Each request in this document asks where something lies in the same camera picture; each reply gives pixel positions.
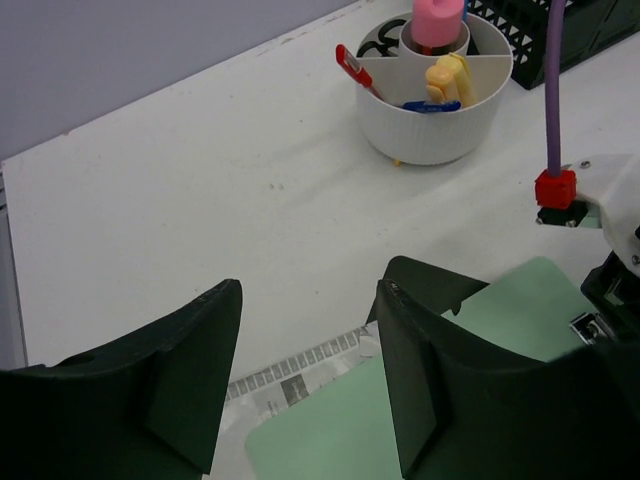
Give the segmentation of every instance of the desk organizer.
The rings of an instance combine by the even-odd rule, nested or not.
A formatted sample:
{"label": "desk organizer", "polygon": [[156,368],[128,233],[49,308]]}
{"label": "desk organizer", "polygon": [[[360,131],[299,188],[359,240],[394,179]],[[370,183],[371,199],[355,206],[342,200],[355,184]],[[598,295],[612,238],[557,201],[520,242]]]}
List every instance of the desk organizer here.
{"label": "desk organizer", "polygon": [[[491,23],[468,15],[468,28],[462,29],[454,49],[458,53],[467,52],[470,32],[479,52],[467,57],[478,104],[451,113],[409,112],[395,105],[428,100],[425,71],[439,57],[419,55],[411,49],[410,13],[390,20],[394,19],[407,22],[395,29],[399,46],[392,54],[397,56],[365,54],[359,58],[373,77],[375,87],[389,102],[385,103],[357,86],[356,109],[360,128],[376,149],[394,160],[416,165],[437,165],[456,160],[480,145],[489,133],[503,89],[511,76],[511,47]],[[362,40],[361,47],[378,38],[382,25]]]}
{"label": "desk organizer", "polygon": [[[551,0],[471,0],[469,11],[506,35],[515,58],[513,79],[526,89],[544,82]],[[639,0],[567,0],[562,36],[564,72],[640,31]]]}

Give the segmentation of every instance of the blue object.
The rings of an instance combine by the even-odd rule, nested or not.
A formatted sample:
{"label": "blue object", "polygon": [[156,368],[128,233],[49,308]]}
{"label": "blue object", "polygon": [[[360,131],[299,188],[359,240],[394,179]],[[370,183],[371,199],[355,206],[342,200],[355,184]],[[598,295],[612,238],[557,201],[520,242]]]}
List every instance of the blue object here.
{"label": "blue object", "polygon": [[430,103],[430,102],[407,102],[402,105],[404,110],[417,113],[442,113],[442,112],[455,112],[460,110],[460,102],[454,100],[447,103]]}

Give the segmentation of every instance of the white tabletop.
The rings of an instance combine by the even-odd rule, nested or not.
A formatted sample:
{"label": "white tabletop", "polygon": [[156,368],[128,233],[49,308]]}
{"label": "white tabletop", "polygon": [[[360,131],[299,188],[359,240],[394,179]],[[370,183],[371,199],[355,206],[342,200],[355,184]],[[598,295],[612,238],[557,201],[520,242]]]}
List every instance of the white tabletop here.
{"label": "white tabletop", "polygon": [[[334,47],[408,3],[360,2],[4,165],[30,363],[126,334],[225,277],[245,304],[232,375],[362,324],[395,255],[492,280],[535,255],[576,281],[599,231],[540,227],[543,91],[508,85],[487,141],[393,166],[355,122]],[[638,152],[640,36],[562,76],[564,161]]]}

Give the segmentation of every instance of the pen holder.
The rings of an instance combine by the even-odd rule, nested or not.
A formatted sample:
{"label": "pen holder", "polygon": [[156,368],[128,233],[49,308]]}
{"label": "pen holder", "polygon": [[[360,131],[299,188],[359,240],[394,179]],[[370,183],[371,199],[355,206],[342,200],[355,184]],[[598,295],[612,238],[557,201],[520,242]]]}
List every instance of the pen holder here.
{"label": "pen holder", "polygon": [[[410,17],[411,14],[406,14],[394,19],[409,20]],[[388,23],[370,32],[358,53],[362,53],[362,46],[372,38],[380,39],[380,28]],[[438,165],[457,160],[480,145],[489,133],[513,69],[511,48],[491,23],[468,15],[456,45],[459,53],[466,52],[470,34],[477,46],[479,55],[468,56],[467,63],[478,103],[457,112],[410,112],[401,106],[410,101],[428,100],[425,72],[439,57],[414,52],[409,45],[410,37],[407,37],[408,27],[407,22],[395,32],[385,32],[399,40],[397,51],[389,52],[396,56],[375,56],[374,52],[373,55],[364,53],[359,58],[386,102],[358,85],[358,123],[369,142],[392,159],[416,165]]]}

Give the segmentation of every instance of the black basket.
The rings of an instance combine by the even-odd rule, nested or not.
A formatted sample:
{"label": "black basket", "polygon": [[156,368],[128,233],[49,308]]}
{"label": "black basket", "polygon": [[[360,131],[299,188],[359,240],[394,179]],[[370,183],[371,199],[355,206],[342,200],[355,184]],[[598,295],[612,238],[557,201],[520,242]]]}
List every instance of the black basket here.
{"label": "black basket", "polygon": [[[514,56],[512,78],[526,89],[544,82],[551,0],[471,0],[469,11],[497,26]],[[640,30],[640,0],[567,0],[564,72]]]}

